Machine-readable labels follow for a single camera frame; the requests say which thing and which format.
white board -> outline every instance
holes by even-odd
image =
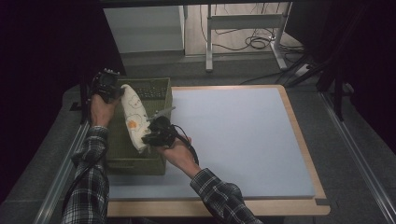
[[[245,198],[306,198],[315,191],[276,88],[173,91],[172,123],[192,138],[200,166]],[[164,176],[111,175],[110,199],[197,198],[167,163]]]

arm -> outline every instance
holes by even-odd
[[[71,186],[62,223],[106,223],[108,180],[103,165],[107,152],[106,127],[117,103],[106,104],[100,96],[92,97],[92,126],[81,148],[72,156],[77,167],[76,185]]]
[[[223,223],[262,223],[245,206],[241,190],[221,181],[209,169],[202,170],[180,140],[170,148],[159,147],[158,151],[191,178],[191,187],[215,218]]]

hand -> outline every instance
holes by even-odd
[[[120,100],[117,99],[110,104],[106,104],[100,95],[93,95],[91,101],[91,126],[107,127],[108,123],[114,116],[114,110],[119,101]]]
[[[157,147],[159,153],[163,154],[165,158],[183,171],[189,178],[193,179],[200,171],[194,157],[190,153],[186,145],[178,138],[175,139],[171,147]]]

wooden frame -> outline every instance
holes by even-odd
[[[312,162],[300,126],[291,108],[289,97],[280,85],[255,86],[201,86],[173,87],[172,91],[184,90],[237,90],[255,88],[277,88],[283,104],[289,115],[291,127],[304,158],[306,169],[310,174],[315,189],[315,197],[311,199],[279,199],[279,200],[245,200],[247,207],[255,216],[325,216],[330,213],[323,187]],[[187,201],[150,201],[127,202],[110,201],[107,210],[108,217],[211,217],[200,200]]]

white cabinet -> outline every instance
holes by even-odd
[[[183,50],[183,7],[104,9],[120,53]]]

